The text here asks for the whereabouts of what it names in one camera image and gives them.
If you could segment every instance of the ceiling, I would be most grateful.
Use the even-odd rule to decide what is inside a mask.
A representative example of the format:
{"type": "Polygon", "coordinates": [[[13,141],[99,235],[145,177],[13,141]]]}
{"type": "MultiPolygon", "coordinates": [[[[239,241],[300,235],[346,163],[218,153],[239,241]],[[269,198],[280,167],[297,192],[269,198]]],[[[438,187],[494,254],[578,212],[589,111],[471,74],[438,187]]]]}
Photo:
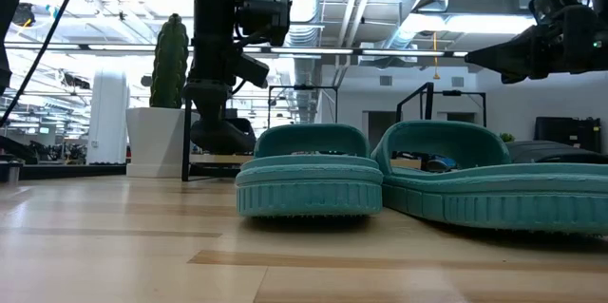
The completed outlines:
{"type": "MultiPolygon", "coordinates": [[[[31,3],[35,14],[35,24],[22,28],[11,26],[7,41],[41,43],[48,33],[53,20],[53,12],[61,5],[63,0],[22,0],[22,3],[31,3]]],[[[309,26],[321,30],[319,47],[335,47],[342,18],[345,16],[348,0],[320,0],[320,15],[317,21],[299,23],[292,28],[309,26]]],[[[354,35],[354,45],[361,43],[378,43],[386,40],[400,25],[401,0],[369,0],[363,13],[362,24],[354,35]]],[[[292,8],[292,15],[299,14],[302,7],[292,8]]],[[[155,44],[156,35],[162,24],[172,13],[178,13],[183,18],[188,35],[193,36],[193,0],[71,0],[61,24],[55,31],[52,42],[71,44],[155,44]]],[[[435,41],[439,49],[472,50],[492,44],[504,42],[514,36],[514,33],[474,33],[474,31],[438,31],[432,33],[418,33],[412,43],[421,49],[434,48],[435,41]]],[[[33,51],[9,50],[9,61],[14,76],[11,79],[11,88],[18,88],[23,74],[29,69],[35,57],[33,51]]],[[[269,65],[270,85],[293,85],[294,60],[274,58],[260,60],[269,65]]],[[[45,100],[38,104],[31,100],[26,104],[23,100],[16,109],[17,112],[45,111],[56,116],[76,119],[88,119],[90,115],[91,90],[74,88],[64,81],[65,74],[74,76],[93,84],[95,68],[100,62],[108,62],[105,57],[94,51],[86,53],[51,52],[48,51],[38,66],[27,92],[47,93],[39,95],[45,100]],[[77,95],[67,96],[74,92],[77,95]]],[[[128,82],[131,86],[131,106],[146,106],[149,89],[141,84],[141,77],[152,72],[153,55],[123,55],[120,61],[125,67],[128,82]]],[[[352,78],[351,85],[365,87],[360,77],[352,78]]],[[[344,89],[349,88],[348,81],[344,89]]],[[[287,91],[282,95],[284,101],[273,107],[272,125],[280,123],[297,122],[298,114],[295,96],[287,91]]],[[[253,118],[257,132],[262,131],[266,125],[266,107],[268,91],[247,84],[236,96],[229,106],[239,108],[239,115],[253,118]]],[[[86,123],[80,123],[78,132],[86,132],[86,123]]],[[[74,132],[75,129],[66,127],[61,132],[74,132]]]]}

